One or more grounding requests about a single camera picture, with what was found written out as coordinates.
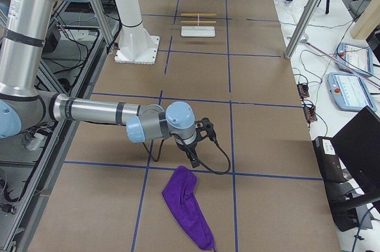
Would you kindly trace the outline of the aluminium frame post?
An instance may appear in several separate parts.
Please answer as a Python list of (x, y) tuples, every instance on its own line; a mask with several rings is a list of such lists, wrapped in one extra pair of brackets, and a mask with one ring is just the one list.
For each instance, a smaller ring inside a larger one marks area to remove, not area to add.
[(287, 45), (284, 57), (286, 59), (291, 59), (293, 56), (297, 45), (299, 44), (302, 35), (304, 34), (306, 27), (312, 17), (313, 11), (316, 8), (320, 0), (308, 0), (306, 6), (304, 7), (303, 13), (300, 17), (300, 20), (293, 32), (293, 35), (290, 39), (289, 44)]

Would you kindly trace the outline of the wooden rack dowel far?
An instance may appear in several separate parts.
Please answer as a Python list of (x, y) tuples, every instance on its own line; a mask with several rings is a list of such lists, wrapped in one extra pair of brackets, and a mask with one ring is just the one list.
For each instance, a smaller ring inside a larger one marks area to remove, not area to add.
[(216, 17), (217, 14), (215, 13), (181, 13), (181, 17), (205, 17), (205, 18), (211, 18), (211, 17)]

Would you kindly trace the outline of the wooden rack dowel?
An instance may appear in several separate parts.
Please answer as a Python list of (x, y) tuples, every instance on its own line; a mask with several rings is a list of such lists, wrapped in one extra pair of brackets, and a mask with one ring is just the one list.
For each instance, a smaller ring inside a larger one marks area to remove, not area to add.
[[(200, 25), (201, 24), (216, 24), (217, 22), (214, 20), (200, 20)], [(197, 25), (197, 20), (181, 20), (181, 24), (196, 24)]]
[(181, 13), (181, 17), (205, 17), (205, 18), (211, 18), (211, 17), (216, 17), (217, 14), (215, 13)]

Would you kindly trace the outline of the black monitor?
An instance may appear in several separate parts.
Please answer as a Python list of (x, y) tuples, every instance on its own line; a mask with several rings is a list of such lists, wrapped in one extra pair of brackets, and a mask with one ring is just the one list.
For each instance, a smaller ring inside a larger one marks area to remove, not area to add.
[(370, 107), (358, 112), (331, 143), (364, 192), (379, 189), (379, 116)]

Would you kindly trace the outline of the purple towel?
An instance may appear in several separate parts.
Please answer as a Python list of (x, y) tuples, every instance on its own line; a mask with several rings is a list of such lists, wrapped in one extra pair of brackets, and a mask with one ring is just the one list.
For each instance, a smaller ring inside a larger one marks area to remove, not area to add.
[(184, 166), (175, 169), (161, 192), (176, 222), (202, 251), (216, 251), (213, 233), (195, 198), (197, 177)]

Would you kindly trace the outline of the wooden rack dowel near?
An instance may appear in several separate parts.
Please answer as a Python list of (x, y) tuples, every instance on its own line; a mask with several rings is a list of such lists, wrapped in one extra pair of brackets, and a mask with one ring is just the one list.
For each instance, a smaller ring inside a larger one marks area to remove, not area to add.
[[(200, 20), (200, 25), (201, 24), (216, 24), (217, 22), (214, 20)], [(181, 24), (196, 24), (197, 25), (197, 20), (181, 20)]]

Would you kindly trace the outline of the metal reacher grabber stick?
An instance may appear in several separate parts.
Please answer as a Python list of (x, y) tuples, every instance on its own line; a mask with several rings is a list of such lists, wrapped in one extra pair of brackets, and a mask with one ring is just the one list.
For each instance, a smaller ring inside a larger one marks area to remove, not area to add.
[(336, 64), (338, 65), (341, 65), (342, 67), (344, 67), (345, 69), (348, 70), (348, 72), (358, 76), (359, 78), (362, 78), (364, 79), (366, 82), (368, 82), (370, 85), (372, 85), (374, 88), (378, 89), (379, 90), (379, 84), (370, 80), (369, 78), (365, 77), (364, 75), (358, 73), (358, 72), (355, 72), (354, 69), (350, 68), (349, 66), (345, 65), (344, 63), (342, 63), (339, 59), (335, 58), (334, 56), (322, 51), (320, 48), (317, 48), (316, 46), (314, 46), (313, 44), (309, 43), (307, 40), (305, 39), (301, 39), (300, 44), (304, 44), (304, 45), (307, 45), (309, 47), (311, 47), (313, 50), (316, 50), (317, 52), (319, 52), (320, 54), (324, 55), (324, 56), (327, 56), (329, 57), (330, 59), (332, 59)]

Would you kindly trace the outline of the teach pendant near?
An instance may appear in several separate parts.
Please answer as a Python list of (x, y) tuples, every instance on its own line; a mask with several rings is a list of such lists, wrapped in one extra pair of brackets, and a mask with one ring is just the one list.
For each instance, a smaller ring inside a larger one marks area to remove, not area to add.
[(339, 110), (359, 112), (368, 106), (374, 112), (377, 111), (365, 82), (356, 75), (329, 73), (327, 82), (331, 96)]

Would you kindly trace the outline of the teach pendant far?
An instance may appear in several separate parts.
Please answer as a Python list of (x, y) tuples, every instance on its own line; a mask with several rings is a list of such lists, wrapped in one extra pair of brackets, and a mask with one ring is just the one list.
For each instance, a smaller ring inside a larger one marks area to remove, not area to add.
[[(337, 46), (335, 58), (364, 76), (373, 74), (373, 52), (369, 47), (341, 42)], [(348, 71), (341, 65), (338, 67), (342, 71)]]

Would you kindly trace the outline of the white towel rack base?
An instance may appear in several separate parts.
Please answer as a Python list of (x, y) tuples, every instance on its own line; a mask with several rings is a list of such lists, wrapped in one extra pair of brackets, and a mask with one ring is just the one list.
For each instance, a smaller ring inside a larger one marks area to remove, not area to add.
[(216, 32), (213, 26), (182, 26), (182, 37), (215, 37)]

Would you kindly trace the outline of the orange connector box far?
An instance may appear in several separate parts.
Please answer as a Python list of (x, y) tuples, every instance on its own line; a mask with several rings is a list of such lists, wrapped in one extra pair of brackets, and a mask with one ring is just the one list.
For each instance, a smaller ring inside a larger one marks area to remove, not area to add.
[(301, 99), (309, 97), (309, 86), (307, 83), (297, 84), (297, 90)]

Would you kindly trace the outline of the orange connector box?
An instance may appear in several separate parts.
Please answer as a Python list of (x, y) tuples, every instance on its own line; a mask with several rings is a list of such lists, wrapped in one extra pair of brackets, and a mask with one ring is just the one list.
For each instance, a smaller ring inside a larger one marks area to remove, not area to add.
[(297, 84), (297, 90), (301, 99), (309, 97), (309, 86), (307, 83)]
[(306, 122), (308, 124), (317, 121), (316, 113), (315, 113), (315, 106), (313, 105), (304, 105), (303, 106), (303, 112), (305, 115)]

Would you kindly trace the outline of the orange connector box near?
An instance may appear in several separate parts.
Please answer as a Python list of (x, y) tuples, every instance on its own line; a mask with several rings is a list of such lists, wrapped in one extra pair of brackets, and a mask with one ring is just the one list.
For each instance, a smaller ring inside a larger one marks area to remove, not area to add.
[(308, 124), (317, 121), (316, 113), (315, 113), (315, 106), (313, 105), (304, 105), (303, 106), (303, 112), (305, 115), (306, 122)]

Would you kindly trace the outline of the teach pendant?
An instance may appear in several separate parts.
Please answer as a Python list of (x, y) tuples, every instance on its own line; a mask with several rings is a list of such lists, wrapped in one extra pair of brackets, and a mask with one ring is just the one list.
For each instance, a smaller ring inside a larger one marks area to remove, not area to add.
[[(335, 58), (364, 76), (373, 74), (373, 52), (369, 47), (341, 42), (337, 46)], [(342, 71), (348, 71), (341, 65), (338, 67)]]
[(356, 75), (329, 73), (327, 82), (331, 96), (339, 110), (359, 112), (368, 106), (374, 112), (377, 111), (365, 82)]

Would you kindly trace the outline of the black monitor stand box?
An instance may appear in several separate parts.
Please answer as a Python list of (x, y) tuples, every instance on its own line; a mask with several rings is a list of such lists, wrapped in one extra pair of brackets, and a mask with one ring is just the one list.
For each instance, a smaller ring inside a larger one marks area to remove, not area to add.
[(371, 216), (365, 216), (368, 204), (379, 210), (379, 190), (361, 185), (363, 193), (357, 193), (349, 183), (353, 177), (346, 168), (342, 168), (339, 157), (330, 137), (318, 136), (313, 140), (313, 148), (319, 170), (324, 181), (332, 218), (341, 232), (357, 228), (363, 219), (362, 227), (371, 229)]

